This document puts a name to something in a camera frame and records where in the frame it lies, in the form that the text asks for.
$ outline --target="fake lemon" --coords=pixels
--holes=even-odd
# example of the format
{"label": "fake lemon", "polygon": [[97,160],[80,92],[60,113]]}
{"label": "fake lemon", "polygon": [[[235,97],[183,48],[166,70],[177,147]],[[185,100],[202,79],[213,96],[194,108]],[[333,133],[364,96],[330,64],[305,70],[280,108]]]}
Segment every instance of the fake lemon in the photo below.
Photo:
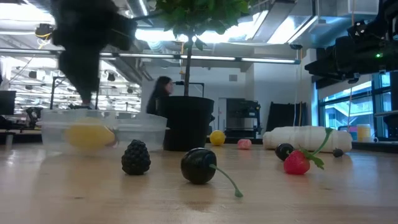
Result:
{"label": "fake lemon", "polygon": [[210,142],[215,146],[222,146],[225,142],[225,134],[222,131],[213,131],[210,135]]}
{"label": "fake lemon", "polygon": [[97,151],[115,142],[114,133],[96,118],[83,118],[65,131],[67,142],[81,151]]}

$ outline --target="plastic bowl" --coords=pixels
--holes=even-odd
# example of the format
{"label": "plastic bowl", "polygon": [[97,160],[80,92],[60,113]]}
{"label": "plastic bowl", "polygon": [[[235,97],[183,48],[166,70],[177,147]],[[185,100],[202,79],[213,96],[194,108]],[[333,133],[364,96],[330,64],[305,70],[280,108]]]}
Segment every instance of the plastic bowl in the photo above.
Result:
{"label": "plastic bowl", "polygon": [[48,151],[120,157],[135,139],[149,151],[162,149],[166,124],[151,114],[97,110],[43,110],[40,122]]}

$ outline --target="black plant pot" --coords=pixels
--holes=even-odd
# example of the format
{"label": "black plant pot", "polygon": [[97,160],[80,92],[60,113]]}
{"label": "black plant pot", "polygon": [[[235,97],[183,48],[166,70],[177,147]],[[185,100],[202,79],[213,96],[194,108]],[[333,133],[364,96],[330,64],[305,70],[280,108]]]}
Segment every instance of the black plant pot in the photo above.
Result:
{"label": "black plant pot", "polygon": [[167,118],[164,150],[187,152],[204,147],[214,101],[192,96],[167,96],[157,99],[159,116]]}

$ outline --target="woman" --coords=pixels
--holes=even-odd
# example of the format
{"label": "woman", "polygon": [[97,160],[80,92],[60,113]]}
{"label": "woman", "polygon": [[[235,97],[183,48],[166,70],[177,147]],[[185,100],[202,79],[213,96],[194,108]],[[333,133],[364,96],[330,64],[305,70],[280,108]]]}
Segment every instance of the woman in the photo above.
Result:
{"label": "woman", "polygon": [[156,114],[156,99],[169,96],[173,93],[173,81],[169,77],[159,77],[156,80],[155,89],[152,92],[148,105],[147,105],[147,113],[148,114]]}

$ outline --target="tree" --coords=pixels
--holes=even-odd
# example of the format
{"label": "tree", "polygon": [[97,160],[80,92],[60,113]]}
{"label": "tree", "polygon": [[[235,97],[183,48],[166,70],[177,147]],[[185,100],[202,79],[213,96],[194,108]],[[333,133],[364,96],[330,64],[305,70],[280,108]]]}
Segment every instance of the tree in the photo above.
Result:
{"label": "tree", "polygon": [[163,12],[164,31],[172,29],[175,38],[188,37],[184,43],[184,49],[188,49],[184,96],[188,96],[193,44],[203,50],[206,44],[199,36],[205,31],[214,30],[223,35],[230,27],[237,26],[238,19],[249,12],[249,0],[157,0],[156,11]]}

